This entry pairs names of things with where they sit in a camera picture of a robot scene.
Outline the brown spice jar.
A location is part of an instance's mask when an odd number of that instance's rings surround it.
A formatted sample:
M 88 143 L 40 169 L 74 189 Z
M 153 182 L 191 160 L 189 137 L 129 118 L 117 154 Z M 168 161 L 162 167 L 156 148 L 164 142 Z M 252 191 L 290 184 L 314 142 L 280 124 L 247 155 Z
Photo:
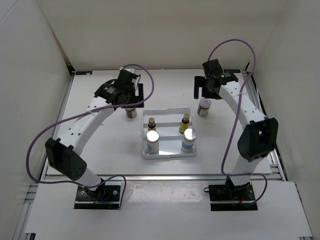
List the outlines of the brown spice jar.
M 129 119 L 134 119 L 136 116 L 137 116 L 137 109 L 134 108 L 134 107 L 128 107 L 128 108 L 125 108 L 125 113 L 126 113 L 126 116 L 129 118 Z
M 197 108 L 197 114 L 201 117 L 207 116 L 211 107 L 212 101 L 209 98 L 201 98 Z

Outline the yellow small bottle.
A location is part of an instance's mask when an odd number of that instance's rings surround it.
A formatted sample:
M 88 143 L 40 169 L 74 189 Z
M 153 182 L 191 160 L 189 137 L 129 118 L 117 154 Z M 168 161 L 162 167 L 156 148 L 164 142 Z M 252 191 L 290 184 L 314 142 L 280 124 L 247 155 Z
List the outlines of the yellow small bottle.
M 155 131 L 156 130 L 156 122 L 154 117 L 150 117 L 148 119 L 148 131 Z
M 179 132 L 181 134 L 184 134 L 184 132 L 186 131 L 186 129 L 188 129 L 189 127 L 189 122 L 190 122 L 190 114 L 189 113 L 185 113 L 183 115 L 183 118 L 181 120 L 180 126 L 179 126 Z

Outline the white silver-cap bottle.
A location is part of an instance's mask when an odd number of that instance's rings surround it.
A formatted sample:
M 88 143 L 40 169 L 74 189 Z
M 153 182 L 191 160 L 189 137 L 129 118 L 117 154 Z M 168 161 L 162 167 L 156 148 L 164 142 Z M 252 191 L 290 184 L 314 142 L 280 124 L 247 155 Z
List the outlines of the white silver-cap bottle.
M 183 152 L 190 152 L 194 146 L 197 139 L 197 132 L 193 128 L 188 128 L 183 133 L 183 139 L 181 142 L 181 150 Z
M 146 133 L 147 150 L 151 154 L 157 154 L 159 152 L 159 139 L 160 135 L 156 130 L 150 130 Z

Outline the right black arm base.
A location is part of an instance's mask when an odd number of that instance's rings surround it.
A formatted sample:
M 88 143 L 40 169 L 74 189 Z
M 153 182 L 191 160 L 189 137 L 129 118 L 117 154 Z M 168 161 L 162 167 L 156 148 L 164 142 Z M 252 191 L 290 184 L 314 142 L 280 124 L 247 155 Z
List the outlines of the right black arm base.
M 224 184 L 209 184 L 203 189 L 209 194 L 212 212 L 257 211 L 257 203 L 253 203 L 255 193 L 250 182 L 235 186 L 229 177 Z

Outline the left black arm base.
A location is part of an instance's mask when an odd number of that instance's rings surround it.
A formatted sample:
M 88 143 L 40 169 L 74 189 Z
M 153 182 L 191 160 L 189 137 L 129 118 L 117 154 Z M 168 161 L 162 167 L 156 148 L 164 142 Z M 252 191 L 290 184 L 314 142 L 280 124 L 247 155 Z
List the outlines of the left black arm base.
M 97 188 L 99 193 L 92 192 L 84 187 L 78 187 L 74 209 L 76 210 L 119 210 L 123 183 L 121 181 L 107 182 Z

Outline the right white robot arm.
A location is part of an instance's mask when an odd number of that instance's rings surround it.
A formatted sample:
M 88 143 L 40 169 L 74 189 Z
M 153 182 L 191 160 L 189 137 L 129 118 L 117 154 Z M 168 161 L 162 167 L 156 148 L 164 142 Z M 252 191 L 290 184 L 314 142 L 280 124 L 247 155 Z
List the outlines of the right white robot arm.
M 234 73 L 223 71 L 217 59 L 204 62 L 202 67 L 204 76 L 194 78 L 194 98 L 224 100 L 235 114 L 235 123 L 242 127 L 238 160 L 226 174 L 225 183 L 209 186 L 209 193 L 213 201 L 242 200 L 250 190 L 256 167 L 276 147 L 279 123 L 256 108 L 244 93 L 244 83 Z

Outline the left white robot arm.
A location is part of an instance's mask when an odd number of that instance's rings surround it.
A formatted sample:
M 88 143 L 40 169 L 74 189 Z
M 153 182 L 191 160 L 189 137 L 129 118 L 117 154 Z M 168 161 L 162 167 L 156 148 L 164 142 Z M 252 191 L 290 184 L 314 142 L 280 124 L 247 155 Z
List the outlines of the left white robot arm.
M 78 117 L 60 137 L 49 138 L 45 143 L 49 165 L 71 181 L 86 187 L 93 200 L 103 198 L 105 188 L 100 184 L 102 179 L 87 167 L 81 154 L 89 139 L 117 106 L 143 100 L 143 85 L 137 83 L 140 77 L 134 69 L 120 69 L 116 79 L 103 83 L 95 91 L 84 116 Z

